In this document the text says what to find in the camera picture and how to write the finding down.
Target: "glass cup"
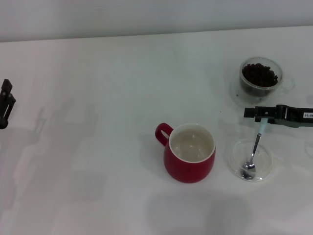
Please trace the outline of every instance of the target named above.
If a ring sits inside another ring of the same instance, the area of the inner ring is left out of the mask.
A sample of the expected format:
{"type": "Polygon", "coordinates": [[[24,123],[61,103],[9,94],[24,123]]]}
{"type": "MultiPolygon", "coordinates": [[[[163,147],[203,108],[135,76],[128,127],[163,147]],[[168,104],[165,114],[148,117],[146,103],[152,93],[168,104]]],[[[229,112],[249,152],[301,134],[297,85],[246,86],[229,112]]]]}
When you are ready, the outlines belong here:
{"type": "Polygon", "coordinates": [[[226,160],[231,172],[239,178],[250,182],[258,182],[267,179],[273,167],[272,152],[259,143],[253,158],[255,173],[252,175],[250,171],[248,172],[243,168],[244,164],[251,158],[254,143],[255,140],[253,139],[242,139],[231,144],[225,150],[226,160]],[[247,174],[251,175],[252,178],[246,178],[245,175],[247,174]]]}
{"type": "Polygon", "coordinates": [[[243,91],[245,99],[248,99],[250,103],[257,103],[262,101],[266,96],[273,93],[278,86],[282,83],[282,70],[281,68],[272,60],[264,57],[252,57],[244,61],[240,66],[239,71],[239,79],[240,79],[240,88],[243,91]],[[277,76],[277,84],[271,87],[260,87],[254,85],[253,83],[249,82],[245,76],[243,75],[243,68],[248,64],[262,64],[263,66],[270,67],[275,75],[277,76]]]}

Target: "robotic arm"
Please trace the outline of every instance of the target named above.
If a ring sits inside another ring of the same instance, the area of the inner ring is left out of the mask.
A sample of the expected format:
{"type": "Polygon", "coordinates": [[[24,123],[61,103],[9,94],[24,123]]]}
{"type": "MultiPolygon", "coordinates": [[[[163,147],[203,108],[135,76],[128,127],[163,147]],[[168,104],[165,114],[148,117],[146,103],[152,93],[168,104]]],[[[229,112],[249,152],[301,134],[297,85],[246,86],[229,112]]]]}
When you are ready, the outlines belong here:
{"type": "Polygon", "coordinates": [[[244,117],[254,118],[255,122],[260,122],[262,118],[268,118],[270,124],[288,127],[313,127],[313,109],[293,108],[282,104],[276,105],[276,107],[245,108],[244,117]]]}
{"type": "Polygon", "coordinates": [[[5,79],[0,93],[0,129],[5,129],[8,125],[8,119],[11,114],[15,98],[11,94],[12,84],[8,79],[5,79]]]}

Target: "white table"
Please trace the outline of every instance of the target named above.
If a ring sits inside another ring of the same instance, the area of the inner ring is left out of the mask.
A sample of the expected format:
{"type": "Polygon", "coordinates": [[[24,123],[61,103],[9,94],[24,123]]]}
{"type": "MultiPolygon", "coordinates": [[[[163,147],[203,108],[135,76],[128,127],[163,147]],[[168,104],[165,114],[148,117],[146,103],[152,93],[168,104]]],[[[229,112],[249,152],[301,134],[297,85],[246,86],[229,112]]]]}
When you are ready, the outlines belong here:
{"type": "Polygon", "coordinates": [[[233,175],[224,150],[258,127],[229,95],[248,57],[296,84],[268,101],[313,107],[313,27],[0,44],[17,103],[0,131],[2,235],[300,235],[313,230],[313,129],[268,126],[272,176],[233,175]],[[209,176],[172,179],[157,125],[217,141],[209,176]]]}

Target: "clear glass dish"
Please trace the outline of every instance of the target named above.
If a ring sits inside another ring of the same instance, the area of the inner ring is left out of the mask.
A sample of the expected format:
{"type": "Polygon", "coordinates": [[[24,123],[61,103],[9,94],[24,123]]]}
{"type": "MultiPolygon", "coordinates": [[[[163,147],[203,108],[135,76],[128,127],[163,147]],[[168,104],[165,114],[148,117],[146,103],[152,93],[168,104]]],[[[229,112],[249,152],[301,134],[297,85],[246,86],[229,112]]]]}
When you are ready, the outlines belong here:
{"type": "Polygon", "coordinates": [[[283,79],[283,72],[281,68],[272,60],[265,58],[265,57],[252,57],[250,59],[247,59],[244,61],[240,66],[239,71],[239,77],[240,77],[240,86],[242,90],[249,96],[254,97],[257,101],[260,100],[260,98],[268,96],[270,93],[274,92],[277,87],[281,84],[283,79]],[[271,87],[260,87],[257,85],[252,84],[248,80],[246,80],[245,76],[243,75],[243,68],[248,64],[262,64],[264,66],[269,66],[270,70],[272,70],[277,78],[277,84],[271,87]]]}
{"type": "Polygon", "coordinates": [[[234,143],[228,148],[226,160],[233,174],[243,180],[259,182],[269,177],[273,166],[273,155],[270,150],[259,144],[253,158],[255,174],[253,174],[253,179],[246,179],[244,175],[247,172],[243,165],[250,160],[254,143],[255,140],[239,140],[234,143]]]}

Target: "white wall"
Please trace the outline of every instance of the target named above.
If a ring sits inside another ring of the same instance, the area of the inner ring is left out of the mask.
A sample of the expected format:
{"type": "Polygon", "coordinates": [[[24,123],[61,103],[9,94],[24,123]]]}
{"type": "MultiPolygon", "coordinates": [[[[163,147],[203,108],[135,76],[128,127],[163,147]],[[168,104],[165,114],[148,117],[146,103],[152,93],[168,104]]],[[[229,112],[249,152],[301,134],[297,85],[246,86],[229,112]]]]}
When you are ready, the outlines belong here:
{"type": "Polygon", "coordinates": [[[0,41],[313,24],[312,0],[0,0],[0,41]]]}

